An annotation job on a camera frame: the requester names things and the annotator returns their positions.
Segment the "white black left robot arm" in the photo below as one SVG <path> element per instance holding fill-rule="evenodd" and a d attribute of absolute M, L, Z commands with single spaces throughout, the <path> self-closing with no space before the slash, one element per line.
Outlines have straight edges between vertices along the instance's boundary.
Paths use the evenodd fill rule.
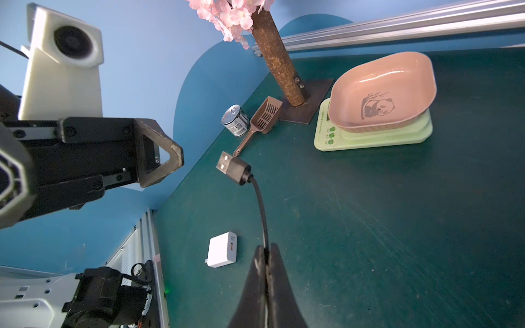
<path fill-rule="evenodd" d="M 78 118 L 1 125 L 1 227 L 80 209 L 109 189 L 160 183 L 183 149 L 154 121 Z M 158 321 L 153 264 L 140 274 L 82 273 L 1 280 L 2 327 L 110 327 Z"/>

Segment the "white USB power adapter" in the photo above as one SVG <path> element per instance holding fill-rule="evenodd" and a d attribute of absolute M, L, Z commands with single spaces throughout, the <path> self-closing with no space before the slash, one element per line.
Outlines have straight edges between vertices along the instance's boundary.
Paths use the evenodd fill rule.
<path fill-rule="evenodd" d="M 209 249 L 205 264 L 211 268 L 219 268 L 237 261 L 237 235 L 226 232 L 209 240 Z"/>

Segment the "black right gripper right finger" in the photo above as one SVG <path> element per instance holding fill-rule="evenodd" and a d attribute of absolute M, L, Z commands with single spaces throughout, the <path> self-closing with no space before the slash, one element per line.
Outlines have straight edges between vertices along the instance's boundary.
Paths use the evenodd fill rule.
<path fill-rule="evenodd" d="M 280 249 L 276 243 L 269 247 L 267 257 L 267 326 L 307 327 L 291 288 Z"/>

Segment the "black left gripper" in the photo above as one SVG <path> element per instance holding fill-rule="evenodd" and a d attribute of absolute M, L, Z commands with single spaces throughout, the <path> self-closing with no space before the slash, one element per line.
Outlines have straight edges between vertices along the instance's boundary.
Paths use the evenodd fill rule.
<path fill-rule="evenodd" d="M 80 209 L 137 181 L 153 186 L 183 165 L 183 149 L 151 119 L 3 122 L 1 227 Z"/>

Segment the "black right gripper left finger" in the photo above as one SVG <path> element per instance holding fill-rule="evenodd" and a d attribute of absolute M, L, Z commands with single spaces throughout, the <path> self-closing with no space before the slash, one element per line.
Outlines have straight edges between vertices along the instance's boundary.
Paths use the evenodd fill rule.
<path fill-rule="evenodd" d="M 228 327 L 267 326 L 267 279 L 265 249 L 258 246 L 251 261 L 243 292 Z"/>

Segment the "green electronic kitchen scale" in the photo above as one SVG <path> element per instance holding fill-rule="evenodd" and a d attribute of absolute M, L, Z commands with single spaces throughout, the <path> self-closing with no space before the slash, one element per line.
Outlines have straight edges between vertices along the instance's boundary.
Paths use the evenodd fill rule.
<path fill-rule="evenodd" d="M 401 146 L 424 142 L 433 132 L 430 111 L 426 111 L 415 122 L 402 128 L 350 133 L 335 126 L 328 117 L 330 99 L 322 102 L 319 109 L 314 147 L 321 152 Z"/>

